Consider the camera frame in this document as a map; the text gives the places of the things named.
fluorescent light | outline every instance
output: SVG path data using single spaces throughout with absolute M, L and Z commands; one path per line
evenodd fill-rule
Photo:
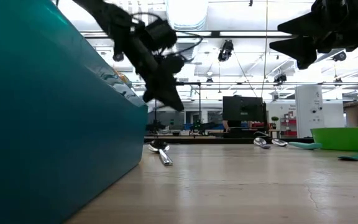
M 105 38 L 108 37 L 107 34 L 105 34 L 104 32 L 81 32 L 82 36 L 84 36 L 85 38 L 87 37 L 99 37 L 99 38 Z
M 165 1 L 167 16 L 176 26 L 193 27 L 206 19 L 208 0 Z
M 286 34 L 284 32 L 279 31 L 268 31 L 267 34 L 264 31 L 224 31 L 221 32 L 221 36 L 244 36 L 244 37 L 251 37 L 251 36 L 282 36 L 282 37 L 290 37 L 291 34 Z
M 195 44 L 198 43 L 200 41 L 199 38 L 180 38 L 177 41 L 177 44 Z M 206 44 L 208 43 L 208 40 L 203 40 L 201 41 L 201 43 Z
M 189 37 L 189 36 L 193 36 L 193 35 L 200 35 L 202 37 L 207 37 L 207 36 L 211 35 L 210 31 L 198 31 L 198 32 L 184 31 L 184 32 L 186 32 L 186 33 L 177 32 L 177 36 L 178 37 Z

black monitor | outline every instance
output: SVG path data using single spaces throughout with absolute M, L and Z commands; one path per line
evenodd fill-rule
M 263 99 L 261 97 L 224 96 L 223 120 L 265 122 Z

green plastic bowl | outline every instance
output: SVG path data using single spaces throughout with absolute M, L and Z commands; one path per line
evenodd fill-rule
M 322 149 L 358 151 L 358 128 L 315 128 L 311 133 Z

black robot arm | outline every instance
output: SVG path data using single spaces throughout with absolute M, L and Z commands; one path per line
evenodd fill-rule
M 128 14 L 115 4 L 103 0 L 73 0 L 88 11 L 102 28 L 114 40 L 114 60 L 123 59 L 123 54 L 131 61 L 146 83 L 143 100 L 161 101 L 177 111 L 183 110 L 183 103 L 176 89 L 173 77 L 184 66 L 181 55 L 162 56 L 153 52 L 162 52 L 173 47 L 177 41 L 176 32 L 167 21 L 157 19 L 148 26 L 142 21 L 133 22 Z
M 270 43 L 270 48 L 294 58 L 299 69 L 316 60 L 316 51 L 329 53 L 358 48 L 358 0 L 316 0 L 311 12 L 278 25 L 297 37 Z

teal container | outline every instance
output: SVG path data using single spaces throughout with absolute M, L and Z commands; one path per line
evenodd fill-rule
M 0 223 L 63 222 L 139 163 L 146 121 L 50 0 L 0 1 Z
M 316 128 L 311 133 L 322 149 L 358 151 L 358 128 Z

